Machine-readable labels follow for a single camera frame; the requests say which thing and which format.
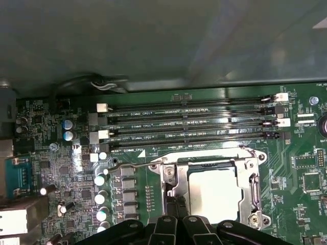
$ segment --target blue capacitor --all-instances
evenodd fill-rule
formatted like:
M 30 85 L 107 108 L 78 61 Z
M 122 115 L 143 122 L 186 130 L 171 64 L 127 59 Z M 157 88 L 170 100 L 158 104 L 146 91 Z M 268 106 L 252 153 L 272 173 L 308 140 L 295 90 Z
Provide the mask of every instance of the blue capacitor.
M 69 130 L 74 127 L 74 123 L 71 120 L 65 120 L 62 122 L 62 127 L 66 130 Z
M 63 133 L 63 139 L 66 141 L 72 141 L 76 139 L 76 134 L 73 133 L 72 131 L 66 131 Z

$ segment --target cable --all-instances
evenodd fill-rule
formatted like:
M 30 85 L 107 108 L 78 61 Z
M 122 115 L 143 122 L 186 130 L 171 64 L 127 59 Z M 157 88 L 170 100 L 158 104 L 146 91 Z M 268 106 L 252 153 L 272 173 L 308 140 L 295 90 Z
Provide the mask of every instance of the cable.
M 127 91 L 124 88 L 118 87 L 117 84 L 113 82 L 126 82 L 128 81 L 128 77 L 125 75 L 117 75 L 112 77 L 104 77 L 97 73 L 90 73 L 87 75 L 74 77 L 65 81 L 62 81 L 60 83 L 56 83 L 53 85 L 53 88 L 49 95 L 49 105 L 50 105 L 50 111 L 52 113 L 56 113 L 57 111 L 57 103 L 56 103 L 56 97 L 60 90 L 64 88 L 68 88 L 71 86 L 74 86 L 76 84 L 80 84 L 82 82 L 85 83 L 91 83 L 93 87 L 100 91 L 107 91 L 111 90 L 116 93 L 127 93 Z
M 62 90 L 63 88 L 68 88 L 71 87 L 73 85 L 82 83 L 82 82 L 100 82 L 103 81 L 103 76 L 101 76 L 100 74 L 97 73 L 90 73 L 88 75 L 83 75 L 83 76 L 79 76 L 79 77 L 74 77 L 65 81 L 62 81 L 60 83 L 56 83 L 53 85 L 53 88 L 50 92 L 49 95 L 49 105 L 50 105 L 50 111 L 52 113 L 55 113 L 57 111 L 57 102 L 56 102 L 56 97 L 57 94 L 60 90 Z

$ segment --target black capacitor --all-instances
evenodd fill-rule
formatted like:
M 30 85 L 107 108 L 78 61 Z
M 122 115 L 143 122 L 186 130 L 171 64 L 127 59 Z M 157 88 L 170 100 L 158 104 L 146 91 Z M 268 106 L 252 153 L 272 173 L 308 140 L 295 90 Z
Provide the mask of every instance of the black capacitor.
M 57 245 L 61 238 L 62 235 L 57 233 L 46 242 L 46 245 Z
M 67 203 L 67 205 L 60 207 L 60 212 L 67 213 L 68 211 L 72 210 L 74 207 L 75 207 L 75 203 L 69 202 L 69 203 Z

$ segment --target cpu socket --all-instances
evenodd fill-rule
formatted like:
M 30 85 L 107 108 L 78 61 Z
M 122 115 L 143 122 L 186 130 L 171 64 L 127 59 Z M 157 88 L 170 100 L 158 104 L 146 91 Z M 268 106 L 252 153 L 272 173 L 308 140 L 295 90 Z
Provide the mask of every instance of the cpu socket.
M 262 229 L 271 225 L 260 197 L 259 165 L 266 160 L 264 152 L 239 147 L 168 153 L 149 169 L 160 175 L 162 214 L 167 196 L 185 197 L 190 214 L 211 224 L 231 219 Z

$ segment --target black cable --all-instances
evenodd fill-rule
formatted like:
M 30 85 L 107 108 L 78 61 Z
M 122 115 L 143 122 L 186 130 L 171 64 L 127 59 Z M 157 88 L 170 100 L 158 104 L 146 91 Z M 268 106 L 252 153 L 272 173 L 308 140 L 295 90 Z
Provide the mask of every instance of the black cable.
M 82 83 L 82 82 L 101 83 L 101 82 L 103 82 L 103 80 L 104 80 L 104 77 L 101 76 L 100 74 L 90 73 L 88 75 L 74 77 L 74 78 L 62 81 L 60 83 L 54 84 L 53 88 L 52 88 L 52 90 L 50 92 L 50 95 L 49 95 L 49 106 L 50 106 L 51 113 L 56 113 L 56 111 L 57 111 L 56 97 L 57 97 L 58 92 L 60 90 L 62 90 L 63 88 L 68 88 L 68 87 L 74 86 L 74 85 Z

